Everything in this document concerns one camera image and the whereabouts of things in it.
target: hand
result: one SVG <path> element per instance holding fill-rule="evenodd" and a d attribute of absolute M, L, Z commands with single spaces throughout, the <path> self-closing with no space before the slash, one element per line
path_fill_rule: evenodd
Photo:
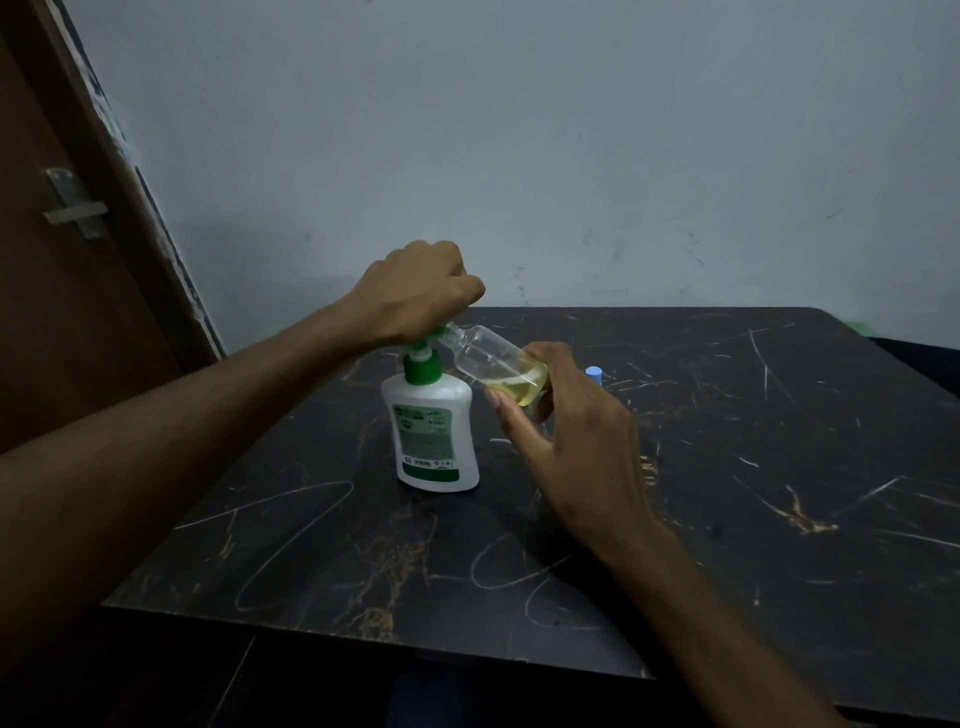
<path fill-rule="evenodd" d="M 609 565 L 662 529 L 644 494 L 633 417 L 580 371 L 566 344 L 525 351 L 550 370 L 537 416 L 556 415 L 553 442 L 502 392 L 488 389 L 487 399 L 554 512 Z"/>
<path fill-rule="evenodd" d="M 359 314 L 375 346 L 413 344 L 486 292 L 456 243 L 415 240 L 377 260 L 340 303 Z"/>

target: green label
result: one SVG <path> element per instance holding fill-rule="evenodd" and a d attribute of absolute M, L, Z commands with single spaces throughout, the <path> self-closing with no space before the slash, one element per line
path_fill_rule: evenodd
<path fill-rule="evenodd" d="M 459 479 L 450 437 L 450 410 L 395 404 L 394 419 L 405 472 L 423 480 Z"/>

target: left hand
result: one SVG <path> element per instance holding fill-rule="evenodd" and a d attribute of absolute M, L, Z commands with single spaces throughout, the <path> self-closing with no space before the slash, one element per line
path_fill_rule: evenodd
<path fill-rule="evenodd" d="M 376 346 L 413 344 L 486 290 L 467 275 L 456 243 L 415 240 L 371 265 L 340 303 L 359 315 Z"/>

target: table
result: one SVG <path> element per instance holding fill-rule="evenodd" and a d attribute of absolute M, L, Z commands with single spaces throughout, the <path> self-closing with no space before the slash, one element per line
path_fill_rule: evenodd
<path fill-rule="evenodd" d="M 833 701 L 960 719 L 954 397 L 812 308 L 476 308 L 459 323 L 566 341 L 604 370 L 660 513 Z M 378 387 L 398 358 L 365 356 L 285 417 L 107 604 L 648 677 L 636 613 L 482 397 L 477 489 L 396 480 Z"/>

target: white plastic bottle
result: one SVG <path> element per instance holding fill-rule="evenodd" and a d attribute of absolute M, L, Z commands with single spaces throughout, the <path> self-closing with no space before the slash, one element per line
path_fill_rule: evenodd
<path fill-rule="evenodd" d="M 440 355 L 420 342 L 403 357 L 403 374 L 380 385 L 394 430 L 396 476 L 414 488 L 457 493 L 480 482 L 466 382 L 444 374 Z"/>

